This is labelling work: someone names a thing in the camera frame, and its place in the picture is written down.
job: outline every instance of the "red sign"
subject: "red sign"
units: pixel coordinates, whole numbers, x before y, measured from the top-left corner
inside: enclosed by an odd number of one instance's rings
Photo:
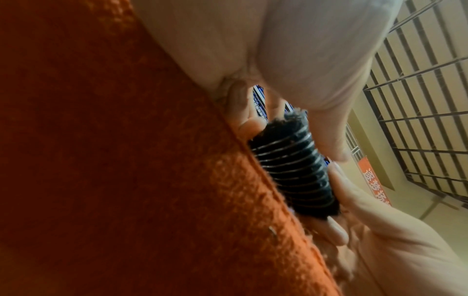
[[[375,198],[391,206],[391,203],[384,192],[384,187],[382,186],[382,184],[380,184],[380,181],[377,178],[377,175],[375,174],[374,170],[372,169],[371,163],[369,162],[367,157],[361,159],[357,164],[359,165],[359,168],[361,169],[361,172],[364,175],[367,184],[374,193]]]

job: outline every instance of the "orange cloth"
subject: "orange cloth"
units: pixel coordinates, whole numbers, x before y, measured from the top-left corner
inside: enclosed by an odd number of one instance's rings
[[[5,0],[0,20],[0,295],[339,295],[128,2]]]

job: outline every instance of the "black ribbed object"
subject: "black ribbed object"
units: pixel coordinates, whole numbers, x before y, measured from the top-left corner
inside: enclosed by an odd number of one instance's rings
[[[323,219],[339,213],[305,111],[287,113],[284,120],[269,123],[249,145],[296,212]]]

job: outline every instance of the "striped black object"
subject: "striped black object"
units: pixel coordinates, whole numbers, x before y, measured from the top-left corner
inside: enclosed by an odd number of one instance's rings
[[[249,145],[296,212],[318,218],[339,213],[304,111],[286,113],[284,120],[269,123]]]

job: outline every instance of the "fuzzy orange textile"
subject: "fuzzy orange textile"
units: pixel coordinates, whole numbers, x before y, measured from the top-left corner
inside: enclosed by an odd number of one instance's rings
[[[1,295],[340,294],[128,2],[5,0],[0,20]]]

